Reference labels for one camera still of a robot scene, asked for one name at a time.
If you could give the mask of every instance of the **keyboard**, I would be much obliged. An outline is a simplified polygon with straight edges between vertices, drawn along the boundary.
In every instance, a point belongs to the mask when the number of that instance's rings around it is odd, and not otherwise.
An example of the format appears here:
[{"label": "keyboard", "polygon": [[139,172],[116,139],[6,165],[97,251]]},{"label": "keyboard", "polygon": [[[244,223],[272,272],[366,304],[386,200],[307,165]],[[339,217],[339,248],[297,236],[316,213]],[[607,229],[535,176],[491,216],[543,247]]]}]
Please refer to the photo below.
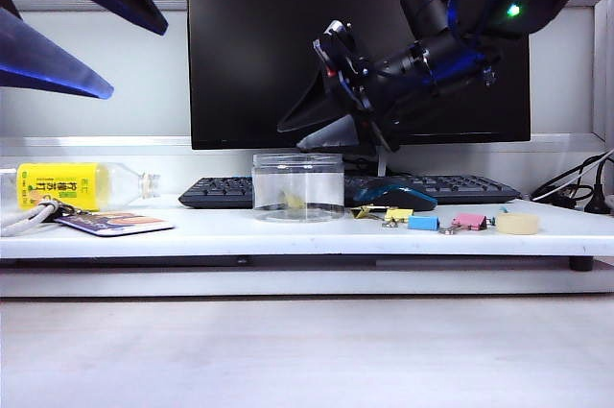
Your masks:
[{"label": "keyboard", "polygon": [[[398,175],[399,183],[423,190],[438,204],[503,204],[520,197],[520,192],[481,176]],[[353,206],[352,195],[381,178],[346,175],[345,205]],[[194,208],[252,208],[253,187],[250,177],[201,178],[187,189],[179,201]]]}]

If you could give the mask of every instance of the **computer mouse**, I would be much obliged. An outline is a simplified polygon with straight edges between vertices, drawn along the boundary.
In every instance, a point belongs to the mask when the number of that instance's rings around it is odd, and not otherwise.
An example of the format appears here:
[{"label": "computer mouse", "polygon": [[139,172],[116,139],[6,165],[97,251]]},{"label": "computer mouse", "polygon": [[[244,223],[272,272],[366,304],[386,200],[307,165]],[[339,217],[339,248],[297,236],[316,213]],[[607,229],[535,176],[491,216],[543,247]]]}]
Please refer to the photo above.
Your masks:
[{"label": "computer mouse", "polygon": [[414,211],[430,211],[437,200],[419,185],[408,185],[395,180],[377,180],[359,189],[353,197],[356,205],[398,206]]}]

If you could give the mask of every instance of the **computer monitor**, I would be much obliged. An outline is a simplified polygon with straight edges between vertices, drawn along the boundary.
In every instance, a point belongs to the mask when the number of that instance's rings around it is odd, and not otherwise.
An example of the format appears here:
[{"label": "computer monitor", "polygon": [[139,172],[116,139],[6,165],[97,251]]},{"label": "computer monitor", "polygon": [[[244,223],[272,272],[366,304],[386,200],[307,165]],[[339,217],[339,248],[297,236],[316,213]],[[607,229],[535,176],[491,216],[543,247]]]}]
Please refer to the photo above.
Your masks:
[{"label": "computer monitor", "polygon": [[[351,22],[374,60],[414,41],[399,0],[188,0],[192,148],[294,147],[320,128],[276,126],[318,72],[312,43],[333,19]],[[416,107],[400,143],[528,140],[529,42],[502,49],[494,86]]]}]

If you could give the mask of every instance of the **transparent jar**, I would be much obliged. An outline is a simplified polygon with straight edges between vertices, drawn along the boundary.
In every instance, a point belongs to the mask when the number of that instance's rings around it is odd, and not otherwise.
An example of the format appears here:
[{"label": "transparent jar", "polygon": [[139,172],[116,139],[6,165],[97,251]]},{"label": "transparent jar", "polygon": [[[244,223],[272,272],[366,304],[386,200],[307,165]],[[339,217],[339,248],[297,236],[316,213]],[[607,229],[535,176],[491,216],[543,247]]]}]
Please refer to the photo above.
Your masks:
[{"label": "transparent jar", "polygon": [[320,222],[343,216],[339,154],[256,154],[253,208],[276,222]]},{"label": "transparent jar", "polygon": [[121,209],[157,197],[159,175],[136,173],[122,163],[22,163],[12,193],[21,209],[49,196],[90,211]]}]

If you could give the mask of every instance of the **tape roll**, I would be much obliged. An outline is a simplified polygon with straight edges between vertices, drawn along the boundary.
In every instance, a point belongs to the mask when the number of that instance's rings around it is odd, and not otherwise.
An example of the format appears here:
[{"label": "tape roll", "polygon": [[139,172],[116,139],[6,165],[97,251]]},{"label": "tape roll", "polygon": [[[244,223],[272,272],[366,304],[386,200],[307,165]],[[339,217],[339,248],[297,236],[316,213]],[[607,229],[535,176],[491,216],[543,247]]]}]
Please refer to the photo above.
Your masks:
[{"label": "tape roll", "polygon": [[499,213],[495,228],[511,235],[534,235],[539,231],[539,217],[528,213]]}]

